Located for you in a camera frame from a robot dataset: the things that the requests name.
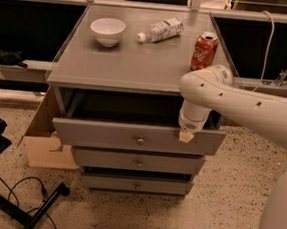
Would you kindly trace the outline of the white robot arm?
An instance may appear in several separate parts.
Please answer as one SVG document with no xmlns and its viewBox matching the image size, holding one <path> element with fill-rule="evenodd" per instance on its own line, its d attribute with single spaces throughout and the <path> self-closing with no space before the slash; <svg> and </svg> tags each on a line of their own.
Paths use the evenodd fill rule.
<svg viewBox="0 0 287 229">
<path fill-rule="evenodd" d="M 215 111 L 287 150 L 287 98 L 237 89 L 232 84 L 231 71 L 223 65 L 181 78 L 184 102 L 178 120 L 182 141 L 193 139 Z M 271 190 L 258 229 L 287 229 L 287 169 Z"/>
</svg>

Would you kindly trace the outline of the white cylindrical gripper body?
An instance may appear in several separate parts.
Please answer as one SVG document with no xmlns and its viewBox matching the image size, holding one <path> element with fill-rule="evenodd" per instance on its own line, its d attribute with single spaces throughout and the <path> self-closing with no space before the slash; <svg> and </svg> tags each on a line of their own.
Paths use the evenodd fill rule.
<svg viewBox="0 0 287 229">
<path fill-rule="evenodd" d="M 178 116 L 178 122 L 183 132 L 200 132 L 209 117 L 210 109 L 190 103 L 188 100 L 183 102 Z"/>
</svg>

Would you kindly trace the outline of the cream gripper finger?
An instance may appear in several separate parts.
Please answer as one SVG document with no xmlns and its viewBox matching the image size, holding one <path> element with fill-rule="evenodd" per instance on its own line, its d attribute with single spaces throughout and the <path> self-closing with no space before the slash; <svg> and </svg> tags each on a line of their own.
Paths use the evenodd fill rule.
<svg viewBox="0 0 287 229">
<path fill-rule="evenodd" d="M 194 139 L 194 134 L 190 133 L 186 130 L 181 130 L 179 132 L 179 140 L 180 142 L 189 143 L 192 139 Z"/>
</svg>

